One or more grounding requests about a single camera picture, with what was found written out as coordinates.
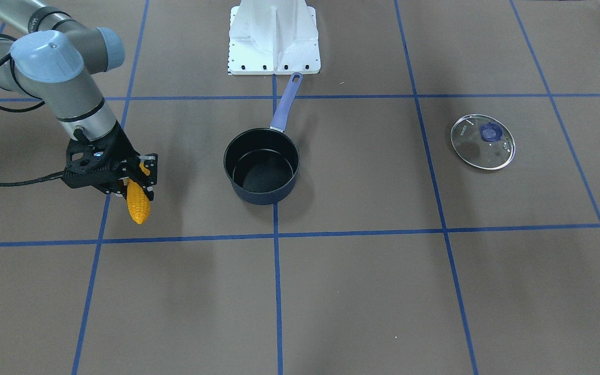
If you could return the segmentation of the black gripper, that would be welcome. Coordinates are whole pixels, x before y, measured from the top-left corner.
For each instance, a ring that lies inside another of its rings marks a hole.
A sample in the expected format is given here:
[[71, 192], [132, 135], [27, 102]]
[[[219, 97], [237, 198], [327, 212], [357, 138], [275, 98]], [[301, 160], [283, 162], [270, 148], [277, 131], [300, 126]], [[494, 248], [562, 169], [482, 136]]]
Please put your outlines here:
[[72, 189], [92, 186], [104, 194], [127, 198], [131, 178], [152, 202], [158, 166], [159, 155], [140, 156], [117, 121], [110, 132], [95, 140], [89, 140], [82, 127], [74, 130], [61, 179]]

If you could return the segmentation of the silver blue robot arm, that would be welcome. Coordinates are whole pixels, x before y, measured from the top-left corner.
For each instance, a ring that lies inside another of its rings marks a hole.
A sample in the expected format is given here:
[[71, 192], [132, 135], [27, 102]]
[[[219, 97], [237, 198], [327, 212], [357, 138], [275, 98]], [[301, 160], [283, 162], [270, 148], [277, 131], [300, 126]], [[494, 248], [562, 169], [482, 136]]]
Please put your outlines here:
[[0, 20], [21, 32], [0, 35], [0, 88], [38, 99], [69, 135], [63, 171], [8, 187], [62, 180], [129, 202], [153, 200], [158, 156], [136, 152], [93, 74], [123, 64], [126, 50], [108, 28], [87, 28], [41, 1], [0, 1]]

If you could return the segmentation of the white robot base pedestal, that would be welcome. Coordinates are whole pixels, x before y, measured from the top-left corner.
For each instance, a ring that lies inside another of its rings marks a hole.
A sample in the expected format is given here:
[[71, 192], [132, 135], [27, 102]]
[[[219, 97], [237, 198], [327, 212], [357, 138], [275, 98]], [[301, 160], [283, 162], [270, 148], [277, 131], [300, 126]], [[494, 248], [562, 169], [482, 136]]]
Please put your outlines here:
[[241, 1], [229, 12], [228, 74], [318, 74], [317, 12], [305, 1]]

